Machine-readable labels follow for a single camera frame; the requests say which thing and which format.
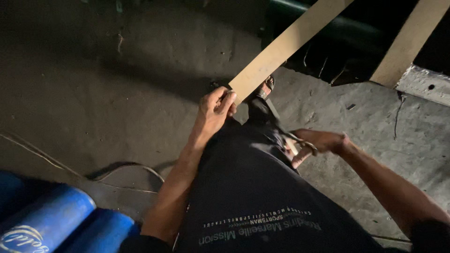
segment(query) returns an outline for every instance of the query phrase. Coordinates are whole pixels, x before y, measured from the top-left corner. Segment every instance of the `electrical wire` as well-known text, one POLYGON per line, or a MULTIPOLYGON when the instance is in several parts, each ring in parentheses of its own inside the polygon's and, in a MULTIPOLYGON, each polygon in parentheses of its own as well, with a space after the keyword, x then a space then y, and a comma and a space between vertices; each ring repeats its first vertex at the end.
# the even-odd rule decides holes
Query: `electrical wire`
POLYGON ((71 168, 69 168, 68 166, 62 164, 58 160, 56 160, 53 157, 49 156, 44 151, 40 150, 39 148, 35 147, 33 144, 29 143, 28 141, 22 139, 21 137, 19 137, 17 135, 1 132, 0 136, 5 138, 6 140, 9 140, 10 142, 12 142, 12 143, 14 143, 16 145, 19 145, 20 147, 24 148, 28 152, 31 152, 31 153, 37 155, 38 157, 44 159, 46 162, 50 163, 52 166, 54 166, 54 167, 56 167, 58 169, 69 171, 70 173, 74 174, 77 177, 81 177, 83 179, 87 179, 89 181, 96 182, 96 183, 99 183, 99 184, 102 184, 102 185, 107 185, 107 186, 114 187, 114 188, 117 188, 117 189, 126 189, 126 190, 140 191, 140 192, 146 192, 146 193, 157 193, 155 191, 136 189, 136 188, 132 188, 132 187, 119 187, 119 186, 110 185, 110 184, 102 182, 104 179, 106 179, 107 177, 109 177, 112 174, 116 173, 117 171, 122 170, 122 169, 124 169, 126 167, 130 167, 130 166, 140 166, 143 169, 147 170, 148 172, 154 174, 162 183, 164 183, 164 179, 155 170, 153 170, 152 168, 150 168, 148 166, 145 166, 145 165, 142 165, 142 164, 138 164, 138 163, 133 163, 133 164, 127 164, 127 165, 119 166, 119 167, 113 169, 112 171, 110 171, 108 173, 105 173, 103 175, 100 175, 100 176, 96 177, 93 180, 90 180, 89 178, 87 178, 87 177, 77 173, 76 171, 74 171, 71 168))

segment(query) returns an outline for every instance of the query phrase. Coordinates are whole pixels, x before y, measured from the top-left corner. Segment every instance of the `foot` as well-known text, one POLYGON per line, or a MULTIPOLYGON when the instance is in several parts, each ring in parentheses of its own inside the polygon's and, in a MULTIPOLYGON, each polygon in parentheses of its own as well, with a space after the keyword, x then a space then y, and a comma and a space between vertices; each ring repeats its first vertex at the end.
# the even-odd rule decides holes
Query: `foot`
POLYGON ((272 75, 266 78, 264 82, 262 82, 258 88, 255 90, 255 94, 257 97, 260 97, 264 100, 267 99, 267 96, 272 92, 275 87, 275 79, 272 75))

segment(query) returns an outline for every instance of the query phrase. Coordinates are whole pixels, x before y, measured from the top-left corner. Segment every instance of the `concrete slab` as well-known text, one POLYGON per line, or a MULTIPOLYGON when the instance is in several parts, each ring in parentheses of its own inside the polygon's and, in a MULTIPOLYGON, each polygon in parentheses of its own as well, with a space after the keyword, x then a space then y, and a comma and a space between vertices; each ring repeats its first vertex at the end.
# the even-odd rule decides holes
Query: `concrete slab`
MULTIPOLYGON (((214 1, 202 4, 155 0, 125 5, 124 14, 118 14, 108 3, 12 2, 5 12, 9 32, 2 34, 0 129, 17 133, 85 176, 121 162, 167 175, 210 80, 232 78, 260 52, 260 14, 246 23, 239 19, 244 14, 232 20, 215 16, 222 6, 214 1)), ((450 210, 450 108, 408 96, 394 140, 396 91, 370 83, 331 88, 284 68, 274 75, 271 99, 288 129, 345 131, 450 210), (347 110, 351 104, 356 106, 347 110)), ((239 110, 236 118, 243 122, 245 107, 239 110)), ((118 196, 89 182, 83 186, 4 140, 0 147, 0 167, 72 182, 95 195, 99 206, 119 208, 137 220, 153 203, 153 195, 118 196)), ((300 172, 371 234, 406 239, 339 158, 310 158, 300 172)), ((109 183, 135 180, 145 188, 151 177, 133 170, 109 183)))

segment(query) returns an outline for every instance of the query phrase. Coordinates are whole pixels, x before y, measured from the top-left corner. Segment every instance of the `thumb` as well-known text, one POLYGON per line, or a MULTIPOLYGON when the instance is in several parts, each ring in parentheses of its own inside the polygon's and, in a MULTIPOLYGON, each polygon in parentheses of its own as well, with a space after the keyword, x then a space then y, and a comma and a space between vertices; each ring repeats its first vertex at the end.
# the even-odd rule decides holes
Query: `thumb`
POLYGON ((292 167, 296 169, 306 158, 312 154, 312 150, 309 147, 302 148, 291 161, 292 167))
POLYGON ((236 100, 236 93, 230 92, 226 95, 226 97, 222 100, 219 109, 217 110, 217 113, 227 113, 230 106, 234 103, 236 100))

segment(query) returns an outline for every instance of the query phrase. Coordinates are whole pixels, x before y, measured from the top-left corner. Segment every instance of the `cardboard strip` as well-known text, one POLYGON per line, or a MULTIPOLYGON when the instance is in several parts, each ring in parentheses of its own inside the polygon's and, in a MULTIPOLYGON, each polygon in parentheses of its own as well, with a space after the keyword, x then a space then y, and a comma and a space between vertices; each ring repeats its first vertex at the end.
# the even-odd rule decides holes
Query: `cardboard strip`
POLYGON ((273 71, 338 16, 353 0, 318 0, 248 64, 229 85, 239 105, 273 71))
POLYGON ((449 6, 450 0, 419 0, 370 80, 394 89, 449 6))

